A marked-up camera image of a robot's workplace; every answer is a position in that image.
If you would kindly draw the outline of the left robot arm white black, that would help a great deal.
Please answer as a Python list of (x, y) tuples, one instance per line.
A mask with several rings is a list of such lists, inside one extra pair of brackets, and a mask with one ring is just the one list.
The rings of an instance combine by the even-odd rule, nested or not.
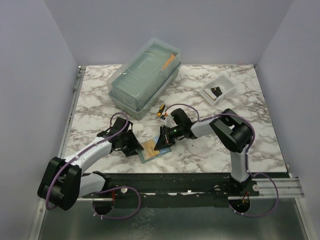
[(111, 177), (100, 171), (86, 171), (98, 160), (117, 151), (126, 157), (137, 155), (143, 147), (133, 133), (133, 123), (117, 117), (106, 130), (76, 153), (53, 157), (46, 167), (37, 195), (45, 201), (47, 210), (69, 210), (79, 197), (97, 194), (104, 198), (111, 191)]

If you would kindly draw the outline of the green leather card holder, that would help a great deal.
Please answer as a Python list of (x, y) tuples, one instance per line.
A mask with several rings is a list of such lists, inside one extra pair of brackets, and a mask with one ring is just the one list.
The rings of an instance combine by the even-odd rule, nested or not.
[(143, 164), (149, 161), (152, 161), (156, 158), (160, 158), (161, 156), (167, 153), (170, 153), (172, 151), (170, 147), (167, 147), (161, 150), (154, 150), (158, 139), (159, 137), (157, 136), (141, 143), (143, 150), (139, 150), (138, 155), (139, 155), (140, 161)]

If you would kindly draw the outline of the white card tray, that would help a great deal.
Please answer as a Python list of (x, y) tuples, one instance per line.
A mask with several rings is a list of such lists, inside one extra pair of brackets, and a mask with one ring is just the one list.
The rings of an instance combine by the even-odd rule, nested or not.
[(199, 94), (211, 105), (218, 104), (221, 100), (230, 97), (236, 92), (237, 85), (226, 75), (221, 74), (206, 83)]

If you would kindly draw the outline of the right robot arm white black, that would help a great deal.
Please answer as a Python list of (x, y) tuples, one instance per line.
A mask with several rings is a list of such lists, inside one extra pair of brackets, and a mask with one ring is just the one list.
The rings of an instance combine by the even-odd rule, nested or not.
[(236, 196), (247, 192), (252, 179), (248, 164), (248, 151), (255, 138), (252, 125), (229, 108), (198, 121), (192, 121), (181, 108), (174, 110), (171, 116), (176, 126), (160, 127), (154, 150), (171, 147), (180, 137), (197, 139), (215, 134), (230, 153), (231, 174), (228, 189)]

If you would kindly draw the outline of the gold credit card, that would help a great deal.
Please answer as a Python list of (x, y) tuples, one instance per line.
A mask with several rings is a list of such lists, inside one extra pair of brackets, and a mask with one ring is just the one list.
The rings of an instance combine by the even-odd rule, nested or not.
[(156, 142), (154, 139), (150, 139), (142, 143), (144, 150), (142, 151), (143, 158), (145, 160), (152, 159), (153, 157), (160, 154), (159, 150), (154, 150)]

